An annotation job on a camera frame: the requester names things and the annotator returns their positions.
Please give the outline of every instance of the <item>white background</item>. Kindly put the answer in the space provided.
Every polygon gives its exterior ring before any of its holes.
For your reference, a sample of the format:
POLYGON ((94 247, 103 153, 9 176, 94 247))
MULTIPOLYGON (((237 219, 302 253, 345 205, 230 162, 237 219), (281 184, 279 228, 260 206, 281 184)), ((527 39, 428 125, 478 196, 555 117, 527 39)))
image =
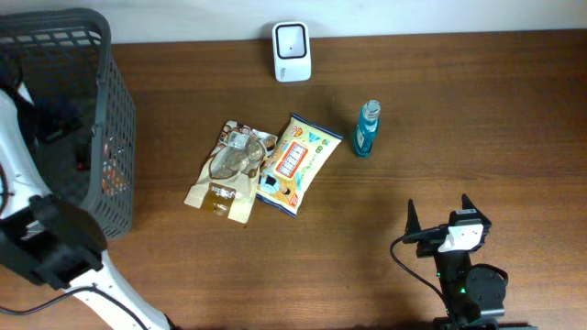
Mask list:
POLYGON ((587 28, 587 0, 0 0, 0 13, 91 7, 113 41, 268 38, 302 20, 311 37, 587 28))

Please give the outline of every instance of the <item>blue bottle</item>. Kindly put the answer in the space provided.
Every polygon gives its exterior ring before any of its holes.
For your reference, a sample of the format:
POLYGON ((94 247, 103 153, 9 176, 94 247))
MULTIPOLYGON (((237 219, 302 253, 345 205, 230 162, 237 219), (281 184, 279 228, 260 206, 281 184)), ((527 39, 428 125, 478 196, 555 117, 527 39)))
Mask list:
POLYGON ((375 100, 367 102, 360 110, 359 124, 355 132, 355 151, 360 157, 369 157, 373 140, 379 131, 379 113, 382 106, 375 100))

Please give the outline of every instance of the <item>snack bag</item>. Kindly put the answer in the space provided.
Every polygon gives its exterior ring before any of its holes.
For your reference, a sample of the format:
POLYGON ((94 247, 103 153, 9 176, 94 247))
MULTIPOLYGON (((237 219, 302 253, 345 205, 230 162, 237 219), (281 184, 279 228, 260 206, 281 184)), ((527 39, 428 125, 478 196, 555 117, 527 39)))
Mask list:
POLYGON ((293 114, 277 149, 260 166, 257 197, 295 216, 304 192, 340 140, 340 134, 293 114))
POLYGON ((255 202, 259 166, 277 137, 235 121, 225 124, 185 204, 246 224, 255 202))

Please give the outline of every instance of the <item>plastic crate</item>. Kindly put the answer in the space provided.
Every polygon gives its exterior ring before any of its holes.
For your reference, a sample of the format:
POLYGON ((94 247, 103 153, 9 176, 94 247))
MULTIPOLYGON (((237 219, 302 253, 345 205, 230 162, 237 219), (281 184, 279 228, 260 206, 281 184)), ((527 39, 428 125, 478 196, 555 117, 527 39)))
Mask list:
POLYGON ((84 8, 0 16, 0 51, 0 60, 22 68, 36 104, 67 100, 83 122, 39 144, 39 173, 53 194, 88 211, 106 237, 123 236, 132 225, 136 110, 110 53, 108 22, 84 8), (86 171, 75 158, 84 141, 91 143, 86 171))

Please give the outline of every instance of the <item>wooden table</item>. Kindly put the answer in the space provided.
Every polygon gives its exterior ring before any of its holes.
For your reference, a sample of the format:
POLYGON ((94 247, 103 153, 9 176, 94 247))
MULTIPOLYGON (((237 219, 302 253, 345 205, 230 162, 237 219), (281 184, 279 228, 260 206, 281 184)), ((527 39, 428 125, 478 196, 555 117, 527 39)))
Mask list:
MULTIPOLYGON (((185 329, 430 322, 438 297, 389 256, 415 200, 423 227, 467 193, 493 221, 472 256, 510 273, 506 322, 587 324, 587 31, 312 41, 313 75, 271 76, 269 41, 114 46, 138 109, 135 218, 111 257, 185 329), (382 103, 369 159, 351 135, 382 103), (247 225, 183 204, 226 120, 277 133, 296 112, 347 137, 297 218, 255 203, 247 225)), ((415 246, 398 256, 437 284, 415 246)), ((57 295, 0 269, 0 304, 57 295)), ((105 329, 80 302, 2 329, 105 329)))

